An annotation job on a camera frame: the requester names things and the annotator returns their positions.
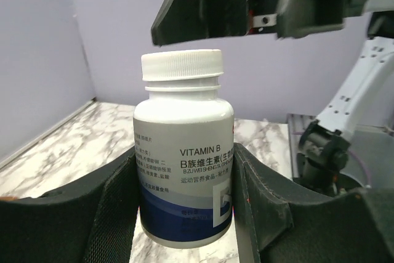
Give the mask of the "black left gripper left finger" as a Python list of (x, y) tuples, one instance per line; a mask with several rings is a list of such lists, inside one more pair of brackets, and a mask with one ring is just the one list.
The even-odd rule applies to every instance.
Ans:
[(37, 198), (1, 202), (1, 262), (129, 262), (139, 206), (132, 148)]

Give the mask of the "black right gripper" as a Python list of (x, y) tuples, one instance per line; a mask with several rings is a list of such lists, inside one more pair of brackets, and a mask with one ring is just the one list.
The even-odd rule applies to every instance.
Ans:
[(164, 0), (151, 26), (152, 42), (167, 46), (202, 39), (276, 33), (304, 38), (344, 28), (367, 0)]

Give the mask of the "white pill bottle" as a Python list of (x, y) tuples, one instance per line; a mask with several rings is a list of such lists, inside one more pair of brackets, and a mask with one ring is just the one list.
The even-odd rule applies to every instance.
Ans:
[(219, 98), (218, 49), (145, 54), (148, 98), (134, 109), (140, 220), (156, 243), (199, 248), (222, 237), (233, 215), (235, 113)]

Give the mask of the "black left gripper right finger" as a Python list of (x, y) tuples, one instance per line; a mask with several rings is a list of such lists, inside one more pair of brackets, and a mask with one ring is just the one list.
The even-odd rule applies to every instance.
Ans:
[(232, 196), (241, 262), (392, 262), (393, 190), (331, 198), (234, 145)]

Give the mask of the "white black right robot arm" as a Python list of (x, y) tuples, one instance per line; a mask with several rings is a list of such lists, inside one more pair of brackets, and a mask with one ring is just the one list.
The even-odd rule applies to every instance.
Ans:
[(393, 0), (164, 0), (151, 26), (154, 45), (274, 33), (303, 38), (341, 30), (345, 19), (371, 13), (355, 66), (302, 133), (295, 181), (336, 196), (348, 148), (368, 105), (393, 73)]

